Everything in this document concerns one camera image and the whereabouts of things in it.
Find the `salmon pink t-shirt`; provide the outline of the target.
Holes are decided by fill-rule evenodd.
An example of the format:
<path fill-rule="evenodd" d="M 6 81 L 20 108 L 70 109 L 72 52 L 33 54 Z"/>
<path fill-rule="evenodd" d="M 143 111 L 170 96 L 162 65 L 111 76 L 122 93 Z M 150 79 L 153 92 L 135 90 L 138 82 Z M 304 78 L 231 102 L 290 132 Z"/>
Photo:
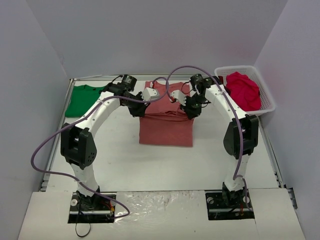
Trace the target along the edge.
<path fill-rule="evenodd" d="M 172 103 L 167 95 L 151 103 L 144 117 L 139 119 L 139 143 L 156 146 L 193 146 L 193 123 L 180 109 L 178 102 Z"/>

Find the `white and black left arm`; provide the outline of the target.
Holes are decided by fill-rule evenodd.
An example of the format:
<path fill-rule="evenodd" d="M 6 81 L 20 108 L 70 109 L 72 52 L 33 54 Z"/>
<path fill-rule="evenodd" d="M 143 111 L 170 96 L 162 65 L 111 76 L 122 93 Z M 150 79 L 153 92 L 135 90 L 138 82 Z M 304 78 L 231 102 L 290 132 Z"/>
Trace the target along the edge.
<path fill-rule="evenodd" d="M 102 124 L 119 107 L 127 107 L 133 117 L 143 117 L 149 103 L 144 103 L 146 90 L 132 94 L 137 79 L 125 74 L 121 82 L 108 83 L 98 91 L 98 98 L 83 114 L 85 120 L 67 126 L 61 132 L 60 153 L 70 164 L 77 178 L 77 191 L 83 195 L 82 203 L 89 209 L 101 203 L 100 187 L 96 181 L 93 162 L 97 157 L 95 136 Z"/>

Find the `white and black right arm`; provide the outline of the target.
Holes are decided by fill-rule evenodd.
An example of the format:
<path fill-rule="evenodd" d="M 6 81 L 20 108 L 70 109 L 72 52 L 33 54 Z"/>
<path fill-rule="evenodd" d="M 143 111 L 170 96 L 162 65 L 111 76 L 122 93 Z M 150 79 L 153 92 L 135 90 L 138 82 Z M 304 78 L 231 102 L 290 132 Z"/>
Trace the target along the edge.
<path fill-rule="evenodd" d="M 222 183 L 222 202 L 229 207 L 239 202 L 245 191 L 244 176 L 250 155 L 258 145 L 259 121 L 255 115 L 242 110 L 219 82 L 218 77 L 204 78 L 201 74 L 190 77 L 191 89 L 195 92 L 187 96 L 177 91 L 180 109 L 192 120 L 202 113 L 206 102 L 214 105 L 228 122 L 223 138 L 223 146 L 231 156 L 229 170 Z"/>

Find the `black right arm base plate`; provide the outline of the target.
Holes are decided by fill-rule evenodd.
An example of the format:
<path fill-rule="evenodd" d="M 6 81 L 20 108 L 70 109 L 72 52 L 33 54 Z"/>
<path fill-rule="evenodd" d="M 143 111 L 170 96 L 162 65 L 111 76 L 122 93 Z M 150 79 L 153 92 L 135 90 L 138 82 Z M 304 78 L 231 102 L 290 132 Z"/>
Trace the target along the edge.
<path fill-rule="evenodd" d="M 205 191 L 207 217 L 209 221 L 231 221 L 254 219 L 250 195 L 245 198 L 244 191 L 235 195 L 231 203 L 227 203 L 223 198 L 222 190 Z"/>

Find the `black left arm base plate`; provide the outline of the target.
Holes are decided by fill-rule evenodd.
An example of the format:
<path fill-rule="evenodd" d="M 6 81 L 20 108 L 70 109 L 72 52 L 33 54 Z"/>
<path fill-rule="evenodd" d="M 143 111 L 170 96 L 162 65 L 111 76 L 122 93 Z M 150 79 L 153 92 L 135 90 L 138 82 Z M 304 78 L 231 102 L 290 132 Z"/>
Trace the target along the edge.
<path fill-rule="evenodd" d="M 68 224 L 110 224 L 115 222 L 116 204 L 100 196 L 72 193 Z"/>

